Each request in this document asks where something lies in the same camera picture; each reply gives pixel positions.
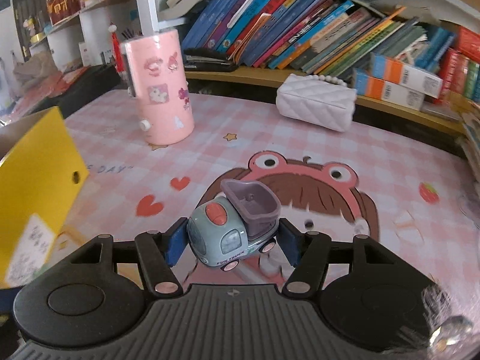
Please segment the label on folder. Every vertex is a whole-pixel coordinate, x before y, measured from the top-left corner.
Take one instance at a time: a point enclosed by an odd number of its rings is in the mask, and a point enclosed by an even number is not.
[[[53,231],[37,214],[32,214],[11,257],[5,283],[10,287],[29,283],[47,261],[54,241]]]

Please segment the yellow folder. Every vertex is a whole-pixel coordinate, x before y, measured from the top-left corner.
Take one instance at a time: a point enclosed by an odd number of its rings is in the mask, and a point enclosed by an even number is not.
[[[0,288],[48,259],[87,176],[57,107],[0,127]]]

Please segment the toy truck window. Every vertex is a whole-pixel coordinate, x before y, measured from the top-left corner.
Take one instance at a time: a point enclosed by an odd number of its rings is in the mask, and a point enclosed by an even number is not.
[[[203,238],[202,238],[200,232],[198,231],[197,226],[191,220],[188,222],[187,231],[188,231],[188,235],[190,237],[190,242],[193,245],[193,247],[200,254],[206,254],[207,249],[206,249],[206,246],[205,246],[205,242],[203,241]]]
[[[242,246],[242,240],[240,239],[240,234],[237,229],[226,233],[220,241],[220,249],[222,249],[223,254],[228,254],[240,246]]]

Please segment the desk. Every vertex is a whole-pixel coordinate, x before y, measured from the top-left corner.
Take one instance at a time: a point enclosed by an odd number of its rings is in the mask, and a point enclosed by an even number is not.
[[[269,185],[284,205],[282,214],[302,231],[311,219],[315,230],[334,240],[351,241],[355,232],[369,233],[442,283],[473,283],[480,276],[478,230],[458,208],[462,186],[473,182],[464,160],[358,123],[338,133],[282,117],[271,104],[198,94],[191,95],[196,122],[192,135],[152,150],[138,128],[134,101],[126,91],[111,91],[66,120],[90,176],[53,260],[75,247],[75,237],[85,242],[110,233],[128,240],[147,230],[165,231],[179,217],[189,216],[202,198],[217,194],[214,181],[219,176],[241,179],[249,168],[272,167],[272,161],[264,161],[272,159],[273,168],[283,172],[271,175]],[[336,164],[322,166],[332,162]],[[292,164],[313,172],[313,179],[303,182],[303,175],[289,170]],[[340,172],[340,181],[352,187],[358,203],[337,203],[340,184],[329,183],[337,192],[322,190],[321,180],[332,166]],[[356,210],[360,215],[352,214]],[[275,246],[269,255],[250,257],[224,273],[196,265],[187,248],[174,272],[185,286],[281,285],[291,272],[284,258]],[[344,267],[331,266],[328,280],[344,273]]]

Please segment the red heart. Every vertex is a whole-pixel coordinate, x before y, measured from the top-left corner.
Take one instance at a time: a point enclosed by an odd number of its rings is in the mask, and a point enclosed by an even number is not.
[[[186,188],[187,185],[190,183],[190,178],[184,177],[182,180],[178,180],[177,178],[173,178],[170,180],[170,185],[175,188],[177,191],[181,191]]]
[[[153,203],[154,200],[154,195],[147,195],[142,198],[137,205],[137,216],[153,216],[162,212],[163,204],[160,202]]]

